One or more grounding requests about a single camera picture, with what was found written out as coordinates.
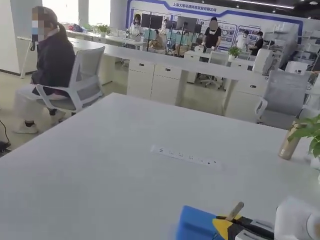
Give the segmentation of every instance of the green plant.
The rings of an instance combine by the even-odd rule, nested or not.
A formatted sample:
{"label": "green plant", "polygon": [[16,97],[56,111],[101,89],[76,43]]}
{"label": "green plant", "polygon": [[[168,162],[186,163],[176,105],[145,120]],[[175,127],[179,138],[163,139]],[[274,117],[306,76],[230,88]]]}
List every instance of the green plant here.
{"label": "green plant", "polygon": [[102,33],[109,34],[111,32],[110,27],[108,25],[98,25],[98,30]]}
{"label": "green plant", "polygon": [[294,138],[312,138],[309,146],[309,153],[315,158],[320,156],[320,114],[314,118],[304,118],[297,121],[299,124],[306,125],[304,128],[297,129],[288,141],[291,142]]}
{"label": "green plant", "polygon": [[229,53],[229,55],[238,57],[239,54],[241,53],[241,49],[236,46],[232,46],[229,48],[228,53]]}

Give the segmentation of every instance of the black cable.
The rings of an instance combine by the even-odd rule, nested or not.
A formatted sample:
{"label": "black cable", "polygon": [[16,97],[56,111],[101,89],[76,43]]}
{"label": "black cable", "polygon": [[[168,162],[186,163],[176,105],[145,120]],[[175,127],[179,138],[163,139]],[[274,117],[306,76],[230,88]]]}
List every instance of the black cable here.
{"label": "black cable", "polygon": [[4,125],[4,123],[0,120],[0,123],[3,125],[3,127],[4,127],[4,134],[5,134],[5,137],[6,137],[6,139],[7,139],[7,143],[6,144],[9,144],[10,143],[10,140],[9,140],[9,138],[8,138],[8,135],[7,135],[7,128],[6,128],[6,125]]}

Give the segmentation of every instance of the black t-shirt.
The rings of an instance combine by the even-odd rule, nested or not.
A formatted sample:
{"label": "black t-shirt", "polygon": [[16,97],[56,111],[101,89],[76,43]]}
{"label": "black t-shirt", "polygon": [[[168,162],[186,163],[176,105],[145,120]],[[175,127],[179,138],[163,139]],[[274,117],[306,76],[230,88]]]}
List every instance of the black t-shirt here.
{"label": "black t-shirt", "polygon": [[217,30],[215,31],[215,34],[210,34],[210,27],[208,27],[205,31],[204,34],[205,37],[205,46],[207,48],[211,48],[211,47],[216,47],[217,46],[217,42],[218,42],[218,38],[221,36],[221,28],[218,27]]}
{"label": "black t-shirt", "polygon": [[251,55],[257,56],[260,49],[262,49],[262,46],[264,45],[264,39],[261,38],[258,41],[256,41],[255,45],[257,49],[253,49]]}

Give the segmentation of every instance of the gold bottle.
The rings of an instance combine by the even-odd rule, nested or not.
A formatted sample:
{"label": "gold bottle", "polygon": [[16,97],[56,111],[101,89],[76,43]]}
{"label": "gold bottle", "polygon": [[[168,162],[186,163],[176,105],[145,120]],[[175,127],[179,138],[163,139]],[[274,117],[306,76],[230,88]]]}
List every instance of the gold bottle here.
{"label": "gold bottle", "polygon": [[290,130],[288,130],[285,138],[284,138],[284,141],[282,143],[282,146],[280,148],[280,151],[279,151],[279,154],[278,156],[282,159],[285,159],[285,160],[290,160],[292,155],[294,154],[296,148],[297,148],[297,145],[301,139],[301,137],[295,137],[292,141],[288,141],[288,138],[295,132],[297,131],[298,129],[301,129],[301,128],[305,128],[306,125],[305,124],[301,124],[301,123],[296,123],[295,121],[293,122],[292,124],[292,127]]}

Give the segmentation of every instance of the person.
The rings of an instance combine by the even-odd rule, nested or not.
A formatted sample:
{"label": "person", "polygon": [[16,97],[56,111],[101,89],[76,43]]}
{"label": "person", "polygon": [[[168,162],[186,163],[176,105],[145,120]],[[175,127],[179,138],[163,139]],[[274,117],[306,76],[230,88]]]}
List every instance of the person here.
{"label": "person", "polygon": [[250,50],[252,51],[251,52],[252,56],[257,56],[259,50],[262,49],[262,46],[264,45],[264,39],[263,39],[264,33],[262,31],[259,31],[256,35],[257,35],[257,41],[254,47],[250,48]]}
{"label": "person", "polygon": [[160,34],[161,35],[165,35],[167,33],[167,19],[165,18],[162,22],[162,25],[161,25],[161,30],[160,30]]}
{"label": "person", "polygon": [[[24,120],[18,129],[19,134],[36,134],[38,128],[34,119],[42,115],[44,106],[37,103],[42,99],[35,85],[68,87],[75,62],[73,45],[69,42],[64,26],[58,22],[51,9],[36,6],[32,9],[32,41],[38,42],[37,71],[32,74],[31,84],[15,91],[13,110]],[[68,94],[53,88],[45,88],[50,100],[64,100]],[[49,109],[51,124],[59,123],[65,112]]]}
{"label": "person", "polygon": [[133,23],[131,24],[129,30],[129,38],[135,41],[140,41],[144,29],[141,27],[141,15],[136,14],[134,16]]}
{"label": "person", "polygon": [[249,31],[245,30],[244,33],[239,34],[239,36],[236,38],[235,40],[235,45],[237,48],[241,49],[241,50],[248,50],[248,46],[249,46]]}
{"label": "person", "polygon": [[211,18],[210,25],[213,26],[212,29],[210,26],[205,30],[204,39],[202,45],[211,49],[218,49],[221,43],[221,28],[218,27],[218,21],[216,17]]}
{"label": "person", "polygon": [[190,41],[188,40],[189,35],[190,35],[190,33],[188,31],[185,31],[183,33],[183,37],[187,38],[187,45],[184,44],[184,45],[180,46],[180,42],[177,42],[177,41],[175,42],[175,53],[178,55],[178,57],[183,58],[185,53],[190,50],[191,44],[190,44]]}
{"label": "person", "polygon": [[154,50],[164,49],[164,43],[162,38],[159,36],[159,30],[155,30],[155,40],[150,40],[149,47]]}
{"label": "person", "polygon": [[204,39],[204,35],[202,33],[199,34],[199,36],[196,38],[195,43],[197,46],[201,45]]}

